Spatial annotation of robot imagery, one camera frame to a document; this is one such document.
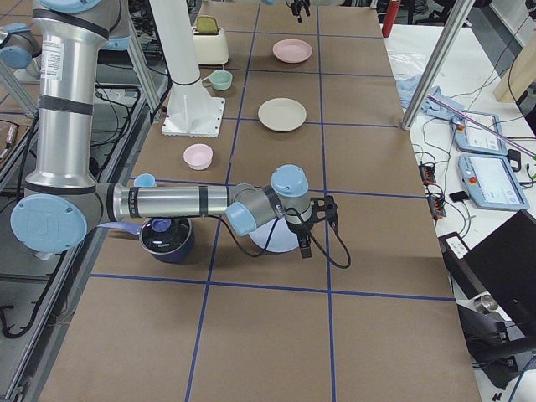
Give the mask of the white remote box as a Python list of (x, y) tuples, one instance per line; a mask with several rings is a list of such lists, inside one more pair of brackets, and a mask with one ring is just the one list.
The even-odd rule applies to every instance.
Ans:
[(461, 260), (468, 252), (466, 244), (458, 235), (448, 237), (445, 239), (448, 249), (453, 252), (457, 259)]

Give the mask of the small blue cup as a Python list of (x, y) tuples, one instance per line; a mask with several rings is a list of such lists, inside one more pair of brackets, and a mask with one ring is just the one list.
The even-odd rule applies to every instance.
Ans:
[(134, 187), (151, 188), (157, 186), (156, 178), (150, 173), (142, 173), (137, 175), (133, 181)]

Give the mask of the aluminium frame post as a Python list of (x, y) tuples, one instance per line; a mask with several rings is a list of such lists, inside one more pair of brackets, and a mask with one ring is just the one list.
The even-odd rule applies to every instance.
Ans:
[(421, 106), (430, 94), (430, 89), (440, 72), (446, 56), (449, 54), (468, 13), (471, 11), (474, 2), (474, 0), (457, 0), (455, 2), (450, 17), (447, 19), (446, 24), (442, 29), (441, 35), (432, 51), (420, 82), (411, 98), (410, 104), (406, 108), (406, 112), (400, 123), (400, 127), (403, 130), (408, 131), (413, 125)]

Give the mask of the pink bowl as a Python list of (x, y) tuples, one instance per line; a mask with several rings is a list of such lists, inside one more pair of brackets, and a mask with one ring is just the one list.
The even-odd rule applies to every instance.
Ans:
[(212, 163), (213, 155), (213, 149), (209, 145), (196, 143), (184, 150), (183, 160), (193, 170), (204, 170)]

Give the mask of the dark blue pot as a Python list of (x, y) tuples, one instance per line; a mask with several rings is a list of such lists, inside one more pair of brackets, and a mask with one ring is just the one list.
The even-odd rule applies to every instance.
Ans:
[(135, 235), (144, 250), (169, 264), (185, 260), (195, 244), (192, 221), (185, 217), (149, 218), (142, 224), (117, 221), (100, 224), (100, 227)]

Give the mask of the green cup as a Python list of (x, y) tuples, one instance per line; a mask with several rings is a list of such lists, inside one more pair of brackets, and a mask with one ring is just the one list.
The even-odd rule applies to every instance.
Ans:
[(233, 75), (227, 70), (215, 70), (203, 81), (208, 81), (214, 90), (225, 91), (232, 86)]

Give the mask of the black laptop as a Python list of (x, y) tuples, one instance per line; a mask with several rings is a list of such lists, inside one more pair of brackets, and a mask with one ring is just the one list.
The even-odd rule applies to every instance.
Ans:
[(439, 238), (447, 270), (462, 292), (487, 291), (525, 335), (535, 334), (535, 218), (525, 209), (496, 228), (459, 260)]

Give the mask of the light blue plate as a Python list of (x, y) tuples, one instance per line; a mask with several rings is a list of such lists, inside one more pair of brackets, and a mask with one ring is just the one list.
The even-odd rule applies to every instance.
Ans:
[(284, 219), (272, 220), (262, 225), (259, 229), (249, 233), (252, 241), (261, 249), (265, 247), (271, 232), (272, 226), (275, 226), (271, 235), (267, 251), (272, 253), (285, 253), (295, 250), (299, 247), (297, 235), (292, 233)]

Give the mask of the teach pendant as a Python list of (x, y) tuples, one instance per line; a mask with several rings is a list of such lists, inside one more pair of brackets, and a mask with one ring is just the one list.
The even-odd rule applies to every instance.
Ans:
[(505, 157), (462, 153), (458, 168), (464, 188), (478, 208), (505, 211), (530, 208)]
[[(473, 111), (468, 111), (466, 114), (478, 123), (502, 134), (497, 115)], [(504, 140), (495, 137), (473, 123), (462, 121), (459, 117), (456, 117), (451, 123), (451, 129), (456, 146), (461, 152), (498, 156), (506, 156), (508, 153)]]

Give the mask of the pink plate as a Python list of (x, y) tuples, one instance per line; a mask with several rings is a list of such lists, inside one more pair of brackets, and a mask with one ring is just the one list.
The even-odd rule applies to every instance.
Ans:
[(283, 39), (272, 47), (272, 53), (281, 62), (299, 64), (308, 60), (313, 53), (312, 46), (300, 39)]

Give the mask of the beige plate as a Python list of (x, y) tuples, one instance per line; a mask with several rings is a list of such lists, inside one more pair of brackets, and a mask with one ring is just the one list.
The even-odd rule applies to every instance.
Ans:
[(260, 122), (268, 129), (289, 132), (299, 128), (307, 118), (305, 107), (290, 98), (274, 98), (265, 101), (258, 110)]

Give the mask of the red bottle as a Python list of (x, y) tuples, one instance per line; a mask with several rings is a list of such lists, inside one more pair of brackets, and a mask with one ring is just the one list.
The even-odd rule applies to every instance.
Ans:
[(400, 0), (390, 0), (388, 2), (388, 7), (384, 15), (384, 20), (382, 24), (382, 36), (384, 38), (388, 38), (391, 34), (392, 28), (399, 12), (400, 4)]

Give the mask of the lower teach pendant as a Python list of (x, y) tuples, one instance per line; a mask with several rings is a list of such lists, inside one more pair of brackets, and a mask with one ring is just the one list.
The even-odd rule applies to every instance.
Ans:
[(478, 208), (505, 211), (530, 208), (505, 157), (462, 153), (458, 168), (464, 188)]

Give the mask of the upper teach pendant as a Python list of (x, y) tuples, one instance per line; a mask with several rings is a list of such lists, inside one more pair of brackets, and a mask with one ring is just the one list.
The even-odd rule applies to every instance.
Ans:
[[(478, 123), (502, 134), (497, 115), (473, 111), (468, 111), (466, 114)], [(461, 152), (498, 156), (506, 156), (508, 153), (504, 140), (495, 137), (473, 123), (462, 121), (459, 117), (456, 117), (451, 123), (451, 129), (456, 146)]]

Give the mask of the cream toaster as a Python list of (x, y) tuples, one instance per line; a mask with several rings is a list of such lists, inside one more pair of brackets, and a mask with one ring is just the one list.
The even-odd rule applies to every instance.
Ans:
[(200, 65), (222, 65), (229, 61), (226, 32), (215, 17), (199, 15), (192, 26), (193, 43)]

